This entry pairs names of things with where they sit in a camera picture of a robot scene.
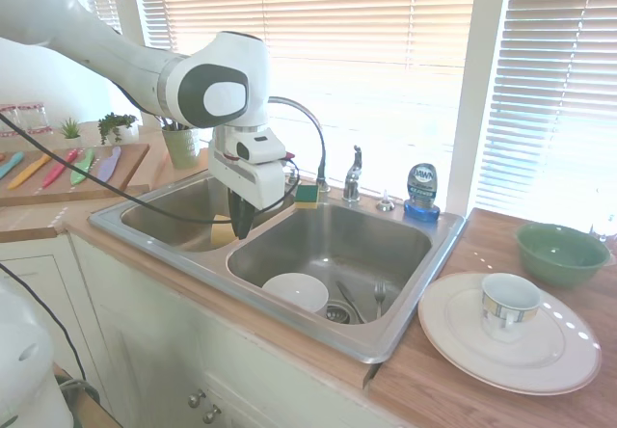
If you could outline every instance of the yellow knife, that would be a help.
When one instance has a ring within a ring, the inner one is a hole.
[[[43,154],[37,161],[31,163],[28,168],[23,170],[21,173],[15,176],[15,178],[9,184],[9,190],[16,189],[21,184],[23,184],[28,178],[32,176],[35,172],[37,172],[40,168],[42,168],[46,163],[51,160],[51,156]]]

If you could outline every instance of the white bowl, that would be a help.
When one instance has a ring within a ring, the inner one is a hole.
[[[328,288],[315,277],[288,273],[275,276],[262,286],[264,290],[309,312],[326,316]]]

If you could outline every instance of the plant pot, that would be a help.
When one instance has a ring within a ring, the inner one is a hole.
[[[170,153],[172,164],[177,170],[195,168],[200,163],[200,131],[187,129],[184,131],[163,130],[163,138]]]
[[[118,136],[114,132],[107,135],[106,146],[120,146],[124,144],[135,144],[139,141],[139,125],[134,122],[129,127],[118,126]]]
[[[84,147],[84,141],[82,140],[81,136],[75,137],[73,139],[67,139],[65,137],[64,143],[65,143],[66,148],[83,148]]]

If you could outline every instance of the sink drain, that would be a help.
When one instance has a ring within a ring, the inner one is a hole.
[[[326,309],[326,318],[337,324],[358,324],[356,313],[349,307],[347,303],[338,300],[328,302]]]
[[[348,324],[351,320],[349,312],[343,309],[341,306],[328,306],[326,310],[326,318],[337,324]]]

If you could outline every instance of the cabinet knob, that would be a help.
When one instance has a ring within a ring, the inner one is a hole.
[[[221,413],[221,409],[219,409],[216,404],[212,404],[212,410],[203,414],[203,423],[205,423],[206,425],[211,425],[212,423],[214,423],[216,415],[219,415]]]
[[[196,409],[200,406],[202,399],[205,399],[205,392],[203,392],[202,389],[198,389],[197,392],[189,396],[189,407],[191,409]]]

